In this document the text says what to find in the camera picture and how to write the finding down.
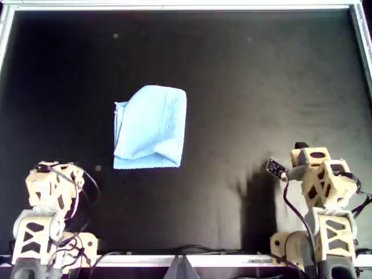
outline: aluminum frame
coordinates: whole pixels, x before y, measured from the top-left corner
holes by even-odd
[[[3,0],[0,17],[0,74],[17,11],[71,10],[311,10],[349,9],[355,27],[369,93],[372,92],[372,42],[361,0]],[[100,267],[169,267],[174,255],[111,255]],[[274,267],[265,255],[188,255],[194,267]],[[372,255],[360,255],[357,267],[372,267]]]

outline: blue cloth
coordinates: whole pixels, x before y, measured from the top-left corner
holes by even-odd
[[[180,166],[185,91],[147,85],[128,102],[115,104],[114,169]]]

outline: black table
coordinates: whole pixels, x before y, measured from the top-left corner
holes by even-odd
[[[113,170],[114,102],[146,84],[187,93],[181,167]],[[97,179],[88,231],[103,249],[267,252],[275,183],[259,166],[289,164],[295,141],[327,146],[372,191],[372,118],[347,11],[18,12],[0,118],[2,253],[41,160]],[[72,226],[86,215],[82,204]],[[358,226],[372,244],[368,213]]]

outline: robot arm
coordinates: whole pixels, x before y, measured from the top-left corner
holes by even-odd
[[[12,278],[61,278],[70,269],[90,267],[96,259],[97,238],[87,232],[64,231],[76,212],[83,190],[84,170],[72,163],[40,162],[26,178],[32,209],[17,218]],[[66,218],[75,199],[70,218]]]
[[[352,212],[344,208],[360,189],[360,182],[346,161],[331,159],[327,148],[309,148],[306,144],[297,147],[291,152],[293,169],[275,161],[269,162],[267,169],[278,178],[287,177],[288,183],[293,179],[302,181],[302,195],[309,208],[305,219],[314,236],[318,273],[314,272],[306,231],[274,234],[270,238],[271,253],[276,257],[273,262],[289,263],[310,278],[334,278],[335,272],[357,278],[353,267],[356,223]]]

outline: folded towel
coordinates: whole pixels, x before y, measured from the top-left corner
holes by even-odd
[[[180,166],[185,91],[147,85],[128,102],[115,104],[114,169]]]

